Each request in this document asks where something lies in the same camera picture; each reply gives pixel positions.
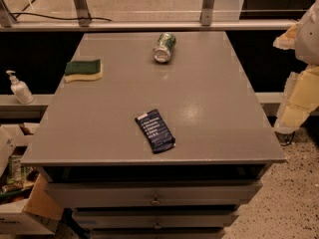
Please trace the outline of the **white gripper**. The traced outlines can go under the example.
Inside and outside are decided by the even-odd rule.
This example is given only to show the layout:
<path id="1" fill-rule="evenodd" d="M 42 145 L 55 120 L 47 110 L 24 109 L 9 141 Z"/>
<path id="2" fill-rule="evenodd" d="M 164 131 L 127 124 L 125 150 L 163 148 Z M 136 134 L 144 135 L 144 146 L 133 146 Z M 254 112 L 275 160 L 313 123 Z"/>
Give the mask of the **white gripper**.
<path id="1" fill-rule="evenodd" d="M 296 131 L 319 107 L 319 0 L 302 16 L 299 24 L 291 26 L 277 37 L 273 46 L 294 50 L 298 60 L 309 64 L 301 73 L 292 72 L 285 84 L 274 130 L 282 134 Z"/>

